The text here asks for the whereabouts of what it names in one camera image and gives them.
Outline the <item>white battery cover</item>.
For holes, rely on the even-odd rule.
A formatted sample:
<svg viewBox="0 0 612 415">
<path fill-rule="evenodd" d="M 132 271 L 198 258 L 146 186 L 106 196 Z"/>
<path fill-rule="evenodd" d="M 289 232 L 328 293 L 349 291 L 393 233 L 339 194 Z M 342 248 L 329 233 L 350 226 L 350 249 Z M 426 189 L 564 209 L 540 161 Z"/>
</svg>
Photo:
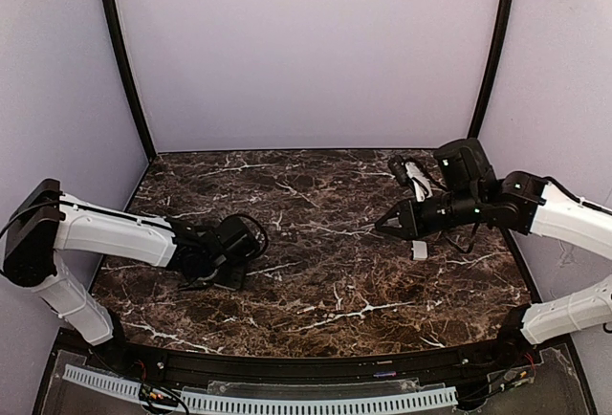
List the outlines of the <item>white battery cover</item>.
<svg viewBox="0 0 612 415">
<path fill-rule="evenodd" d="M 428 248 L 425 241 L 413 241 L 411 243 L 411 255 L 415 261 L 424 261 L 428 259 Z"/>
</svg>

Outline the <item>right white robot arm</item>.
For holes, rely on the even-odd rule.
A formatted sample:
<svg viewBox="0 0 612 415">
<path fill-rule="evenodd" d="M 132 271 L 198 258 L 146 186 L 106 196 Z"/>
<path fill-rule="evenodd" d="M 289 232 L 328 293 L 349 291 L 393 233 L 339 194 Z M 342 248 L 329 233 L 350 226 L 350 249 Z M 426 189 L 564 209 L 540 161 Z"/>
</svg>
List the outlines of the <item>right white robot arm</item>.
<svg viewBox="0 0 612 415">
<path fill-rule="evenodd" d="M 476 138 L 448 142 L 434 154 L 444 180 L 442 194 L 427 187 L 419 166 L 400 156 L 388 166 L 414 198 L 394 205 L 377 232 L 414 241 L 444 230 L 485 224 L 564 241 L 602 257 L 611 255 L 611 211 L 571 193 L 552 177 L 514 171 L 495 176 Z M 611 279 L 545 303 L 512 309 L 498 332 L 501 342 L 535 346 L 548 339 L 611 323 Z"/>
</svg>

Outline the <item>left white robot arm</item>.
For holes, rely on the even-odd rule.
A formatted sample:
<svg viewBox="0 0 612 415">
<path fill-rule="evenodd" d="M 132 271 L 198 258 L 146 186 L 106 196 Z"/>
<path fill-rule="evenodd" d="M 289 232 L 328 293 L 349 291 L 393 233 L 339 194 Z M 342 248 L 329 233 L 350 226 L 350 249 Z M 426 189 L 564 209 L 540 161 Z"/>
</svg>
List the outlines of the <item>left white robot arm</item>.
<svg viewBox="0 0 612 415">
<path fill-rule="evenodd" d="M 180 273 L 196 283 L 239 289 L 247 265 L 269 246 L 263 226 L 235 213 L 213 226 L 98 207 L 63 192 L 46 179 L 13 213 L 1 274 L 37 294 L 94 347 L 122 340 L 120 321 L 97 303 L 62 260 L 65 251 L 133 259 Z"/>
</svg>

